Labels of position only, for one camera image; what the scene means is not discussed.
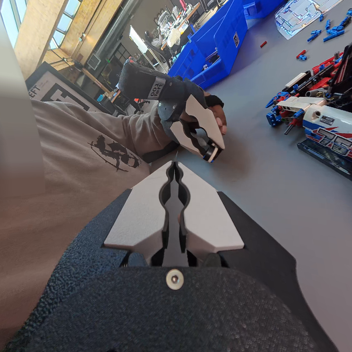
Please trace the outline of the holographic sticker sheet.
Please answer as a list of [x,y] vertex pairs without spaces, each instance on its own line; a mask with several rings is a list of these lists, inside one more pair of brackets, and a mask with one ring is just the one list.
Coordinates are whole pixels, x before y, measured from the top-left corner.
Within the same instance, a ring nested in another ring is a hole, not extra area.
[[290,0],[275,13],[278,32],[289,40],[341,0]]

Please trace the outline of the person's left forearm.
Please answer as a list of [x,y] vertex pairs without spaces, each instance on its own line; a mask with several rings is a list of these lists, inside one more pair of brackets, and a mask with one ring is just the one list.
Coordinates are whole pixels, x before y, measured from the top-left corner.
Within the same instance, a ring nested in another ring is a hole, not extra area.
[[90,115],[93,118],[91,125],[106,137],[111,151],[117,151],[119,144],[151,164],[179,147],[165,133],[156,105],[151,112],[140,115],[113,117],[100,112]]

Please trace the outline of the cluttered background worktable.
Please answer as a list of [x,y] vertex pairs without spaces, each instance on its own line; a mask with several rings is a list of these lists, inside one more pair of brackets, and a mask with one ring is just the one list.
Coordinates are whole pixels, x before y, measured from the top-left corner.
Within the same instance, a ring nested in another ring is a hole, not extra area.
[[183,34],[195,33],[200,9],[201,3],[198,2],[195,5],[185,3],[185,8],[182,9],[174,6],[172,10],[167,7],[165,7],[165,10],[161,10],[157,23],[161,35],[164,37],[161,50],[166,47],[171,49],[175,45],[181,45]]

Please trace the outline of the labelled blue plastic bin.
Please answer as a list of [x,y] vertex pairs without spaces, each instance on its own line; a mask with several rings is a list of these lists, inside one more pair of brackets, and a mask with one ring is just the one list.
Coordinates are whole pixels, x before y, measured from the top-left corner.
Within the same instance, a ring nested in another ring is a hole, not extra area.
[[230,74],[247,29],[242,2],[227,1],[190,37],[168,75],[207,89]]

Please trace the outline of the person's left hand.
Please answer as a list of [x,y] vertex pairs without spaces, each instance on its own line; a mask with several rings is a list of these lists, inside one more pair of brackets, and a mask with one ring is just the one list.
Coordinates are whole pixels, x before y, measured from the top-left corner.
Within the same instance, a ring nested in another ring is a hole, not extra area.
[[225,135],[227,133],[227,121],[223,108],[221,105],[215,105],[213,107],[209,107],[209,109],[213,112],[221,134]]

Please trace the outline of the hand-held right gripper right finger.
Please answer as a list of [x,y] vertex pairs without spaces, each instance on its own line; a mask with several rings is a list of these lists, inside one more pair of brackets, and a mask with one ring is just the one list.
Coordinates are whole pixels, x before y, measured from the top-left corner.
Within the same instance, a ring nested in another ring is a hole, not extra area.
[[218,191],[180,162],[175,162],[182,253],[203,262],[211,253],[244,249],[244,242]]

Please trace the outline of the toy brick race car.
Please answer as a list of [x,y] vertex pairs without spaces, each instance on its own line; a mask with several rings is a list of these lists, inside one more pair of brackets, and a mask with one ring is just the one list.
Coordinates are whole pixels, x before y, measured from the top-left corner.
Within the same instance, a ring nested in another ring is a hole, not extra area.
[[267,103],[271,127],[304,128],[297,147],[352,179],[352,44],[298,74]]

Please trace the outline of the black white printed sign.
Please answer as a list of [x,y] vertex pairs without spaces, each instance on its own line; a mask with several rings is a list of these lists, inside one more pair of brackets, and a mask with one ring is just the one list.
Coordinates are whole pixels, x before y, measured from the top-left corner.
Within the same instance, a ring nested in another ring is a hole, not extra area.
[[115,117],[118,115],[115,108],[112,108],[112,112],[106,109],[78,86],[68,81],[47,62],[43,62],[25,80],[25,85],[31,99],[42,102],[71,103],[87,112],[103,112]]

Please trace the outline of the row of skylight windows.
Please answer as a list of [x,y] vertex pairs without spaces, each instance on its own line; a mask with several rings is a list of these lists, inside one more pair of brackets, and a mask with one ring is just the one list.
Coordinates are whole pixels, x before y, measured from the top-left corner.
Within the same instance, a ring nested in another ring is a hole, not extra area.
[[[15,47],[19,36],[20,27],[28,8],[28,0],[4,0],[1,1],[1,19],[10,39],[12,47]],[[49,49],[59,49],[62,45],[72,22],[81,7],[81,0],[69,0],[59,17],[59,22],[50,39]]]

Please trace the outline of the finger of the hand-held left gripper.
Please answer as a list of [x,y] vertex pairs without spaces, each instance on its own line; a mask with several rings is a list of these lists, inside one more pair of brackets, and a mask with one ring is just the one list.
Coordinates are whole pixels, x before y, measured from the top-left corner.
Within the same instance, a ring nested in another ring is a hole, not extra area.
[[203,158],[209,145],[200,134],[197,134],[197,126],[197,123],[179,120],[172,123],[170,130],[184,149]]
[[219,147],[225,150],[223,135],[219,130],[213,112],[208,107],[203,107],[193,95],[190,95],[187,99],[185,110],[182,113],[180,120],[197,123],[197,134],[200,134],[206,142],[211,139]]

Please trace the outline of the scattered blue brick pins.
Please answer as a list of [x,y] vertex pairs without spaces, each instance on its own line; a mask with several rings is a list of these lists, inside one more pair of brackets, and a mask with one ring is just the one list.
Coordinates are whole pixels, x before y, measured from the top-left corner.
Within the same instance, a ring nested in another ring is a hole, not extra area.
[[[323,38],[323,42],[327,42],[329,40],[332,40],[336,37],[339,37],[345,33],[345,28],[350,24],[351,22],[351,14],[348,13],[347,16],[337,25],[337,26],[332,26],[333,21],[328,19],[325,24],[324,28],[324,33],[325,37]],[[323,30],[314,30],[311,32],[310,37],[307,39],[307,42],[312,42],[315,40],[320,34],[323,33]]]

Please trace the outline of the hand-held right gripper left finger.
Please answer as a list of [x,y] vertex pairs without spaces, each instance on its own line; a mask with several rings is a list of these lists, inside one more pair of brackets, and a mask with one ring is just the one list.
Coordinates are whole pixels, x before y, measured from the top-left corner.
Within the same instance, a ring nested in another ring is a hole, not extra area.
[[169,241],[170,184],[174,162],[167,162],[136,184],[128,196],[104,246],[143,255],[148,263],[162,263]]

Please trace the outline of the beige printed sweatshirt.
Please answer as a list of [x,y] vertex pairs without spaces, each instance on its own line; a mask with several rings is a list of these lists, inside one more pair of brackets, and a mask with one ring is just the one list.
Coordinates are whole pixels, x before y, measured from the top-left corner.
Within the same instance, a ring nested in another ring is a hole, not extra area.
[[110,150],[106,137],[91,125],[91,112],[71,103],[30,102],[48,193],[109,203],[150,174],[149,164],[126,148],[118,144],[117,151]]

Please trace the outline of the white board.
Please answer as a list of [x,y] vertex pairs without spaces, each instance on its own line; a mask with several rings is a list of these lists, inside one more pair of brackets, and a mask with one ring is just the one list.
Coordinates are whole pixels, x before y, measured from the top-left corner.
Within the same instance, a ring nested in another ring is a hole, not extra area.
[[[149,64],[153,68],[156,67],[157,65],[160,65],[162,67],[160,60],[156,57],[154,52],[151,49],[149,49],[145,41],[139,36],[139,34],[136,32],[136,30],[132,25],[130,25],[129,38],[131,39],[131,41],[133,41],[136,44],[136,46],[138,47],[138,50],[141,52],[141,54],[145,57],[145,59],[149,62]],[[149,59],[149,57],[147,56],[147,52],[150,52],[152,54],[154,60],[156,61],[155,64],[151,61],[151,59]]]

